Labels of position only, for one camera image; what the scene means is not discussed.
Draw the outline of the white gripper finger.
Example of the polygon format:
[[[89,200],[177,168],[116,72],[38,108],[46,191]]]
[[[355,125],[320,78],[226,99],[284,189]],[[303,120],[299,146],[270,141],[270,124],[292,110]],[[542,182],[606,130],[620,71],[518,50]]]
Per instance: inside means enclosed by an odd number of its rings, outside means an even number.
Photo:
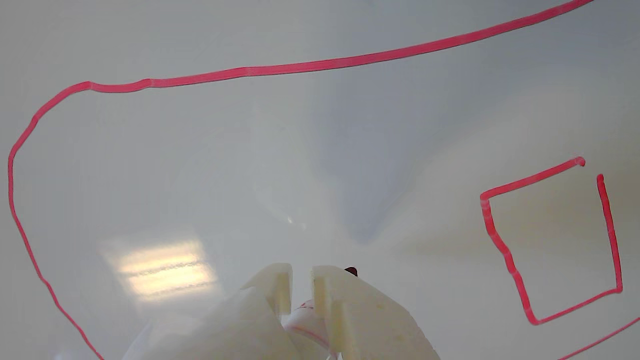
[[[291,312],[292,266],[273,263],[198,316],[151,321],[125,360],[299,360],[281,319]]]
[[[315,312],[343,360],[439,360],[414,317],[384,292],[332,265],[310,274]]]

